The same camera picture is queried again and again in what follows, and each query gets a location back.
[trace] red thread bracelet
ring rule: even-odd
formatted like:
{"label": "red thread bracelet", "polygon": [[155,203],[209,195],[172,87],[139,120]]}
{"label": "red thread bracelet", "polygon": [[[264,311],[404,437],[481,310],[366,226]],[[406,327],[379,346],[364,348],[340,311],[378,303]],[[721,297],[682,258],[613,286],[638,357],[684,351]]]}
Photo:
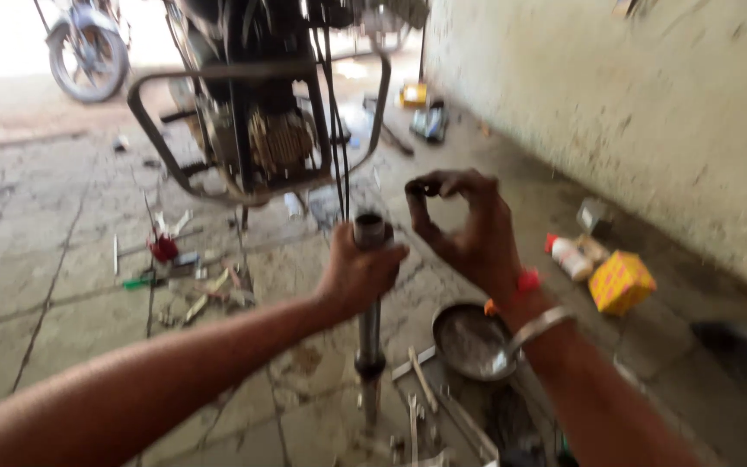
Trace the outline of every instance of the red thread bracelet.
{"label": "red thread bracelet", "polygon": [[[524,269],[524,271],[518,276],[517,287],[512,294],[512,302],[516,301],[522,294],[535,290],[540,287],[540,277],[538,276],[537,269]],[[494,316],[500,312],[500,308],[495,305],[495,302],[489,299],[488,302],[483,306],[483,313],[486,316]]]}

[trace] right hand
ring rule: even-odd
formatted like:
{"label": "right hand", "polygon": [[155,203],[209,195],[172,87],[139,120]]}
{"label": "right hand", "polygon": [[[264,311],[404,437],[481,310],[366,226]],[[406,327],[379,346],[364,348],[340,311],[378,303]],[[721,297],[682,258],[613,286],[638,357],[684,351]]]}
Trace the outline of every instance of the right hand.
{"label": "right hand", "polygon": [[[497,179],[466,171],[434,171],[408,182],[411,224],[431,249],[496,302],[514,291],[521,267],[512,234],[509,206],[497,191]],[[466,225],[443,233],[428,216],[426,196],[460,195],[469,204]]]}

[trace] white wall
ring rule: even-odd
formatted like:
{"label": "white wall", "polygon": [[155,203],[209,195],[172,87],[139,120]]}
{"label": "white wall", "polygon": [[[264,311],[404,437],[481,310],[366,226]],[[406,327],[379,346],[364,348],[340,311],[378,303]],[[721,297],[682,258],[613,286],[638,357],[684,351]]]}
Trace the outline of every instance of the white wall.
{"label": "white wall", "polygon": [[747,278],[747,0],[433,0],[430,82]]}

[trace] left hand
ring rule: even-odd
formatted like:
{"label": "left hand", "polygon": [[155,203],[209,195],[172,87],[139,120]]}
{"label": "left hand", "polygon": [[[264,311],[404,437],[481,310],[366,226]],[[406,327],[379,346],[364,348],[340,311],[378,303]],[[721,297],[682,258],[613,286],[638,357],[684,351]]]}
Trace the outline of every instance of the left hand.
{"label": "left hand", "polygon": [[[386,235],[393,236],[387,225]],[[409,256],[409,247],[389,245],[362,251],[354,243],[354,226],[345,222],[333,229],[330,260],[316,288],[317,299],[335,306],[342,321],[362,313],[393,287],[399,264]]]}

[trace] motorcycle tire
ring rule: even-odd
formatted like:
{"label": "motorcycle tire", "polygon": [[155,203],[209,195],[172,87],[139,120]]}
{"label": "motorcycle tire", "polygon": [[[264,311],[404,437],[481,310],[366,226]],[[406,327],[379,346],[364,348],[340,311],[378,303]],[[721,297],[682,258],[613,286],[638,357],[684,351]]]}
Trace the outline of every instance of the motorcycle tire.
{"label": "motorcycle tire", "polygon": [[69,36],[67,27],[60,27],[53,32],[48,39],[49,57],[51,60],[51,74],[57,85],[65,91],[68,96],[84,103],[95,104],[97,102],[107,101],[117,94],[120,87],[123,86],[126,75],[129,73],[129,51],[119,34],[116,34],[98,27],[89,28],[93,34],[98,34],[111,50],[112,71],[109,79],[100,87],[84,88],[77,83],[68,74],[65,68],[65,62],[62,60],[62,51],[65,47],[66,39]]}

